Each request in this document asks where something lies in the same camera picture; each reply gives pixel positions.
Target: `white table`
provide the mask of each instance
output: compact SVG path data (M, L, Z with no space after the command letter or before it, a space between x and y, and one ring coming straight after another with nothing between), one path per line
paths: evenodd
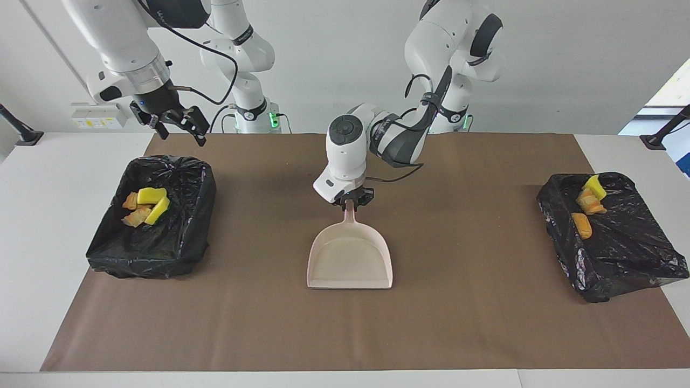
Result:
M0 164L0 387L686 387L673 371L381 371L319 373L35 373L88 265L83 258L124 166L150 134L48 133ZM690 181L671 159L633 137L578 135L597 172L638 185L677 250L690 257ZM663 288L686 331L690 281Z

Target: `black stand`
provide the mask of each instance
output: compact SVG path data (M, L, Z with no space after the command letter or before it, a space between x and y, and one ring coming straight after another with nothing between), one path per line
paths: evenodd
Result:
M642 139L642 143L644 143L644 145L650 150L665 151L666 147L664 147L664 144L662 144L664 137L673 132L678 124L687 119L690 119L690 105L683 108L683 110L681 110L680 113L678 113L673 119L671 119L671 121L666 124L664 128L661 128L659 132L655 133L654 135L642 135L640 136L640 139Z
M43 137L43 132L33 130L28 125L20 122L9 110L5 109L3 104L0 104L0 116L4 117L19 134L19 141L15 144L17 146L35 146Z

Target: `beige dustpan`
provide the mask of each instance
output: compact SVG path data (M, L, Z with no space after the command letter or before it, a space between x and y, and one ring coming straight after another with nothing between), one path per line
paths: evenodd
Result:
M393 267L386 240L355 220L348 203L345 220L324 229L309 253L306 285L311 289L389 289Z

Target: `brown paper mat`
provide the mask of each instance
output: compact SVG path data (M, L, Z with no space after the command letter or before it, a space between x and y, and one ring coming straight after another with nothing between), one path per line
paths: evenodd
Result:
M373 183L357 218L388 242L390 291L306 288L314 237L342 220L311 188L323 135L171 135L146 153L213 167L206 258L172 280L89 271L41 370L690 367L660 289L587 304L563 274L535 196L591 172L571 135L430 136L422 170ZM404 172L370 158L370 175Z

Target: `black plastic bag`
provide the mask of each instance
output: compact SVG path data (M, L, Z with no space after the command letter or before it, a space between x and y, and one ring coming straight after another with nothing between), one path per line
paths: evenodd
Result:
M685 258L652 216L635 188L619 173L599 174L607 196L604 215L589 216L593 235L582 240L571 213L591 175L554 175L537 196L563 271L587 302L688 278Z
M121 219L127 195L144 187L168 191L169 209L155 225L132 228ZM150 156L127 165L86 252L91 268L118 278L190 273L204 258L216 184L211 167L194 157Z

